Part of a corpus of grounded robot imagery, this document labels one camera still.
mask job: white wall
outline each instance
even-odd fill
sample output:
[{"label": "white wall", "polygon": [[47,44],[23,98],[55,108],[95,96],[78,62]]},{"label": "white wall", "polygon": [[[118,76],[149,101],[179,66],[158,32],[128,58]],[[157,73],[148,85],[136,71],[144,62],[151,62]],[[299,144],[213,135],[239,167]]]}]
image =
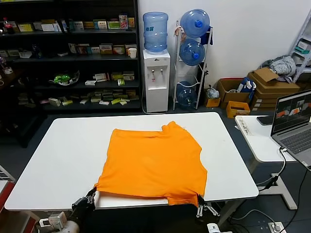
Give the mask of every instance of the white wall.
[{"label": "white wall", "polygon": [[138,0],[140,42],[142,16],[169,15],[168,51],[173,55],[175,22],[192,9],[203,9],[214,27],[206,85],[220,78],[244,77],[262,62],[287,54],[311,8],[310,0]]}]

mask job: laptop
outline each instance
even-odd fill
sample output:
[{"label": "laptop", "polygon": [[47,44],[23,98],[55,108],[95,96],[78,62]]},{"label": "laptop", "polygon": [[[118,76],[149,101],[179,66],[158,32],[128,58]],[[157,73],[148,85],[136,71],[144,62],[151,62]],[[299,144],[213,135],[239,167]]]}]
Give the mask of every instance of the laptop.
[{"label": "laptop", "polygon": [[271,137],[311,171],[311,90],[277,99]]}]

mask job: blue water jug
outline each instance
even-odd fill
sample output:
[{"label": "blue water jug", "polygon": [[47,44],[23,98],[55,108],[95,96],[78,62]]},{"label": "blue water jug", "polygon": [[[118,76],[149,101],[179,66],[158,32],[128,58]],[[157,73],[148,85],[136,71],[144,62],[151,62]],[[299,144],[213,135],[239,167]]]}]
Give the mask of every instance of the blue water jug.
[{"label": "blue water jug", "polygon": [[196,66],[203,61],[205,48],[193,39],[186,39],[180,46],[179,56],[188,66]]},{"label": "blue water jug", "polygon": [[195,108],[197,96],[194,87],[185,87],[191,86],[191,84],[186,81],[180,83],[182,85],[178,83],[176,87],[176,98],[178,104],[184,109]]},{"label": "blue water jug", "polygon": [[145,49],[151,52],[162,52],[167,48],[167,21],[169,16],[163,12],[148,12],[144,20]]},{"label": "blue water jug", "polygon": [[193,38],[201,37],[209,29],[209,17],[205,11],[195,9],[184,13],[181,17],[180,25],[185,30],[187,36]]}]

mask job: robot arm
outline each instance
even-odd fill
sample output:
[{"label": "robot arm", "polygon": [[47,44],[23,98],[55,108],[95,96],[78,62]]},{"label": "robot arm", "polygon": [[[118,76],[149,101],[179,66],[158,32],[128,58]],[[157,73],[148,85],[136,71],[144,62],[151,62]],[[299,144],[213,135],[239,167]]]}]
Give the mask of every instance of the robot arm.
[{"label": "robot arm", "polygon": [[[72,204],[72,214],[66,219],[64,212],[59,215],[51,215],[49,218],[41,219],[40,226],[50,226],[53,232],[59,230],[59,233],[79,233],[81,225],[87,215],[95,210],[95,197],[96,188],[90,190],[85,197],[78,199]],[[44,225],[44,221],[49,221],[49,225]]]}]

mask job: orange t-shirt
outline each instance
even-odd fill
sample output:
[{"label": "orange t-shirt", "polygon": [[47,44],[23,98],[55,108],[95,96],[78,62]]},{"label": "orange t-shirt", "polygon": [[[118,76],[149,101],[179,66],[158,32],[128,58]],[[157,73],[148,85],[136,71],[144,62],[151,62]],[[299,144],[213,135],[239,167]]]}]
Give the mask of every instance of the orange t-shirt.
[{"label": "orange t-shirt", "polygon": [[198,205],[207,171],[200,161],[202,148],[174,121],[162,131],[115,129],[98,191],[139,197],[166,197],[169,205]]}]

